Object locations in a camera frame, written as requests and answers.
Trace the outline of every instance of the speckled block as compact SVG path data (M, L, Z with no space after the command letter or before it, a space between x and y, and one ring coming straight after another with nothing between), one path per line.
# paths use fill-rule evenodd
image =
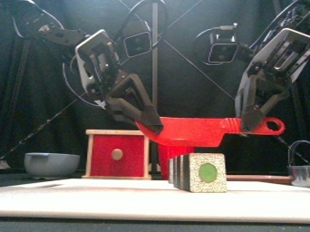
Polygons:
M226 192L226 158L221 153L190 153L175 158L174 186L190 192Z

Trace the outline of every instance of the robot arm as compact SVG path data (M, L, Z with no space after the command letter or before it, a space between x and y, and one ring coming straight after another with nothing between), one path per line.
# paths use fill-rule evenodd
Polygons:
M122 71L114 41L105 30L94 35L63 28L32 0L2 0L14 20L39 40L74 48L85 91L117 121L139 121L157 133L162 121L135 74Z
M244 131L253 131L278 101L289 98L310 55L310 36L284 29L252 59L236 99Z

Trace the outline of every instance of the block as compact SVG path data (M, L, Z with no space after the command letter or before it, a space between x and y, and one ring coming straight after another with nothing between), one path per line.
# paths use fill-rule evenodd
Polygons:
M83 178L150 179L149 138L139 130L87 130Z
M226 159L221 153L190 153L175 158L174 186L190 192L226 192Z

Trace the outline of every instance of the red box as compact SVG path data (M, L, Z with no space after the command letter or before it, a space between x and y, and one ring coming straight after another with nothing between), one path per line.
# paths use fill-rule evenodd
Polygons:
M149 138L139 130L87 130L85 178L150 179Z

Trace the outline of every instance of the black backdrop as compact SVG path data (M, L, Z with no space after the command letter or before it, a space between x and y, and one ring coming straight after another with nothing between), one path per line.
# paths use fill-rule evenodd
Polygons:
M69 29L81 28L89 34L99 29L117 34L129 8L137 0L42 0L35 1ZM285 7L288 1L280 1ZM159 44L159 104L161 116L174 117L234 117L237 95L246 63L236 61L222 66L207 66L193 54L195 36L206 29L238 23L240 40L252 44L276 17L274 1L270 0L166 0L170 27ZM151 5L138 13L151 25ZM159 9L162 29L162 10ZM51 119L77 99L65 83L60 51L58 47L34 39L19 38L12 19L0 9L0 136L2 155L20 140ZM20 58L28 51L26 68L20 71ZM126 71L137 73L151 95L151 53L123 60ZM83 92L79 75L66 67L67 78L78 93ZM298 82L304 118L308 126L309 78L304 73ZM281 102L269 113L286 123L282 135L288 143L306 139L301 135L292 99ZM135 127L113 120L105 110L78 101L8 156L11 167L23 167L26 152L65 152L82 156L85 169L87 136L86 130L134 130ZM226 154L229 173L286 174L288 147L274 137L226 135L220 148L197 148Z

